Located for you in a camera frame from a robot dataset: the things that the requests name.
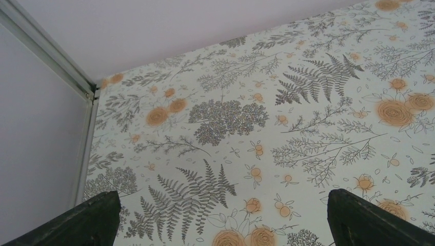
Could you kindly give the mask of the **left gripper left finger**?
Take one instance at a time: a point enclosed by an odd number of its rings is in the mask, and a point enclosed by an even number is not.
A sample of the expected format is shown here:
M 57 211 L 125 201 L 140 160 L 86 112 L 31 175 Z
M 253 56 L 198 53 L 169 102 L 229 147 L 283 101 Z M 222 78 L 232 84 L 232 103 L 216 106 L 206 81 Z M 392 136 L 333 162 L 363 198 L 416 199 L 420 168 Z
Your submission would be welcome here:
M 113 245 L 120 211 L 118 192 L 101 192 L 5 245 Z

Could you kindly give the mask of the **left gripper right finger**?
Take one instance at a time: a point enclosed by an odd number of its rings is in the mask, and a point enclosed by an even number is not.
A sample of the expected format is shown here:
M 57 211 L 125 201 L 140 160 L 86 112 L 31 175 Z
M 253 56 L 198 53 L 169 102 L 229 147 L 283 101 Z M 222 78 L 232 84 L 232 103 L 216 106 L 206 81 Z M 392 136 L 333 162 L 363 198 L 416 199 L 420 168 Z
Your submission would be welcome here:
M 434 245 L 434 235 L 344 189 L 328 194 L 335 245 Z

